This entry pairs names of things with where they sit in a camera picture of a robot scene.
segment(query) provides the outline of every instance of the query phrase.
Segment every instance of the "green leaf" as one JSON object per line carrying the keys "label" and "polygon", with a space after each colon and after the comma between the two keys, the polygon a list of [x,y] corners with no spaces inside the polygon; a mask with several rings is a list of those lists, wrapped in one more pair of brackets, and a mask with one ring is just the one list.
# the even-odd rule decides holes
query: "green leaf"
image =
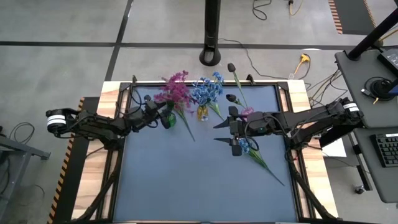
{"label": "green leaf", "polygon": [[189,133],[191,134],[191,137],[192,137],[193,141],[195,141],[195,137],[193,137],[193,134],[192,134],[192,132],[191,132],[191,129],[189,128],[188,121],[187,121],[187,119],[185,118],[184,112],[181,111],[181,110],[176,110],[176,109],[174,109],[174,111],[177,112],[177,114],[178,114],[178,115],[181,117],[181,119],[184,121],[184,123],[185,123],[185,125],[186,125],[186,127],[187,127],[187,129],[188,129],[188,131],[189,131]]}
{"label": "green leaf", "polygon": [[282,181],[280,181],[278,179],[278,177],[275,176],[275,174],[268,168],[266,162],[264,162],[264,160],[262,159],[261,153],[260,151],[255,151],[250,149],[249,154],[248,154],[255,162],[257,162],[260,166],[262,166],[263,168],[265,168],[265,170],[267,170],[271,176],[273,176],[276,180],[278,180],[278,182],[280,184],[282,184],[284,186],[284,183],[282,183]]}
{"label": "green leaf", "polygon": [[216,114],[222,119],[222,120],[224,120],[224,118],[223,118],[223,116],[221,115],[221,111],[220,111],[220,108],[218,107],[218,104],[217,103],[215,103],[215,104],[213,104],[213,103],[209,103],[209,107],[214,111],[214,112],[216,112]]}
{"label": "green leaf", "polygon": [[246,99],[244,98],[244,95],[243,95],[243,92],[242,92],[242,85],[241,85],[241,82],[239,81],[238,76],[236,75],[236,73],[234,73],[234,79],[235,79],[236,85],[237,85],[238,88],[239,88],[239,91],[240,91],[241,94],[242,94],[242,97],[243,97],[243,100],[244,100],[244,104],[246,105],[246,108],[248,108],[248,107],[249,107],[249,106],[248,106],[248,103],[246,102]]}

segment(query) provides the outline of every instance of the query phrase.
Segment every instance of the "gray floor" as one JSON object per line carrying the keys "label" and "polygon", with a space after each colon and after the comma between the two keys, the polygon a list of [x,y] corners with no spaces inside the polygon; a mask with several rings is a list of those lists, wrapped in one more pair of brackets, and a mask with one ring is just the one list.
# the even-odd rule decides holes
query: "gray floor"
{"label": "gray floor", "polygon": [[[3,0],[0,2],[0,41],[114,42],[127,0]],[[368,0],[371,12],[380,23],[396,5],[393,0]],[[339,35],[327,0],[304,0],[303,8],[289,17],[287,2],[274,0],[264,8],[267,21],[251,12],[252,2],[223,0],[220,37],[244,44],[355,45],[364,36]],[[201,43],[203,42],[204,1],[135,0],[129,14],[123,42]],[[398,45],[398,35],[386,40]],[[46,131],[45,111],[76,108],[82,96],[98,96],[108,68],[111,47],[17,47],[0,46],[0,125],[9,133],[17,123],[28,121],[36,127],[29,145],[51,152],[42,162],[34,158],[22,181],[18,196],[9,210],[9,223],[44,223],[57,184],[66,141]],[[263,75],[288,77],[302,53],[312,59],[305,78],[316,83],[336,70],[333,50],[249,50],[254,66]],[[221,49],[221,63],[205,67],[198,61],[200,49],[121,48],[112,80],[158,80],[188,70],[190,79],[221,72],[232,79],[226,64],[233,62],[239,77],[252,74],[243,49]],[[298,77],[305,73],[303,66]],[[335,86],[346,88],[342,78]],[[334,100],[341,91],[329,89],[322,102]],[[340,217],[347,220],[394,223],[396,205],[384,204],[377,192],[352,193],[360,184],[354,168],[329,167],[331,186]],[[45,190],[42,199],[39,184]]]}

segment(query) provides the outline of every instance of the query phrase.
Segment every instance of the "black metal frame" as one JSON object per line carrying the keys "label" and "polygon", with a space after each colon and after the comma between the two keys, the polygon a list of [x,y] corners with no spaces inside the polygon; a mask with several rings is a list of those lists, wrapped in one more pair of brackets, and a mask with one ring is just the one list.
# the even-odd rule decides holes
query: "black metal frame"
{"label": "black metal frame", "polygon": [[[187,81],[186,83],[189,86],[192,84],[189,81]],[[256,83],[255,84],[255,85],[258,85],[258,86],[273,86],[274,87],[275,95],[277,96],[277,103],[278,103],[278,107],[279,107],[280,111],[283,111],[283,106],[282,106],[282,97],[280,95],[279,85],[278,84],[282,84],[283,85],[283,83],[287,84],[287,82],[281,82],[281,83],[260,82],[260,83]],[[242,84],[242,86],[252,86],[253,82],[241,82],[241,84]],[[122,100],[123,100],[123,92],[122,92],[122,90],[126,89],[126,85],[130,85],[130,83],[120,83],[117,105],[120,105]],[[136,83],[136,86],[163,86],[163,85],[164,85],[164,83],[162,83],[162,82]],[[236,86],[236,83],[234,83],[234,82],[226,82],[224,84],[224,86]],[[286,101],[287,101],[288,110],[292,111],[292,104],[291,104],[291,101],[290,101],[289,91],[288,90],[284,90],[284,91],[285,91],[285,95],[286,95]],[[131,105],[131,98],[128,97],[127,101],[126,101],[126,108],[129,108],[130,105]],[[119,162],[121,162],[121,159],[123,158],[123,150],[124,150],[124,148],[120,148],[118,150],[117,160]],[[305,171],[305,163],[304,163],[304,160],[303,160],[302,153],[301,153],[301,151],[299,151],[297,153],[299,155],[297,159],[298,159],[298,163],[299,163],[299,166],[300,166],[300,171],[301,171],[302,177],[303,177],[305,183],[308,185],[308,176],[307,176],[307,172]],[[102,180],[103,184],[108,179],[108,175],[106,175],[106,174],[109,174],[109,171],[110,171],[110,168],[111,168],[112,156],[113,156],[113,152],[108,152],[107,157],[106,157],[106,162],[105,162],[104,176],[103,176],[103,180]],[[304,218],[302,205],[301,205],[301,200],[300,200],[300,194],[299,194],[299,185],[295,181],[295,179],[294,179],[294,177],[292,175],[292,170],[291,170],[290,167],[289,167],[289,171],[290,171],[290,178],[291,178],[291,181],[292,181],[292,193],[294,195],[297,220],[299,220],[301,218]],[[116,197],[117,197],[117,193],[118,193],[119,176],[120,176],[120,172],[118,173],[118,175],[116,177],[116,180],[115,180],[115,182],[113,184],[112,193],[111,193],[111,199],[110,199],[111,202],[109,204],[108,217],[105,218],[105,219],[102,218],[103,203],[104,203],[104,199],[102,199],[101,206],[97,209],[97,213],[96,213],[96,219],[97,220],[102,219],[102,220],[107,221],[107,222],[112,222],[113,221]],[[315,218],[315,210],[314,210],[314,207],[312,206],[312,204],[311,204],[309,199],[307,199],[307,205],[308,205],[308,208],[309,208],[309,211],[310,211],[310,218]]]}

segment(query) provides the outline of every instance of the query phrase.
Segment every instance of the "white paper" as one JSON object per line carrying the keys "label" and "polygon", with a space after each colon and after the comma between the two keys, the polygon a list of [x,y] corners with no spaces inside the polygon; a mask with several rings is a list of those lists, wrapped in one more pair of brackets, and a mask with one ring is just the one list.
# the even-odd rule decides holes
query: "white paper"
{"label": "white paper", "polygon": [[343,140],[341,138],[323,147],[322,152],[324,152],[324,157],[347,157]]}

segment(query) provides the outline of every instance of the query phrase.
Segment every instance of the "glass vase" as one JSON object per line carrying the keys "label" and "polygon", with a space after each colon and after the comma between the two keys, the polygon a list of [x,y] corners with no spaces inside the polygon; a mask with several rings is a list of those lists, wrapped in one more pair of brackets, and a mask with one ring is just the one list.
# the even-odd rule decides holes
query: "glass vase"
{"label": "glass vase", "polygon": [[207,121],[209,119],[209,111],[206,105],[198,106],[197,118],[199,121]]}

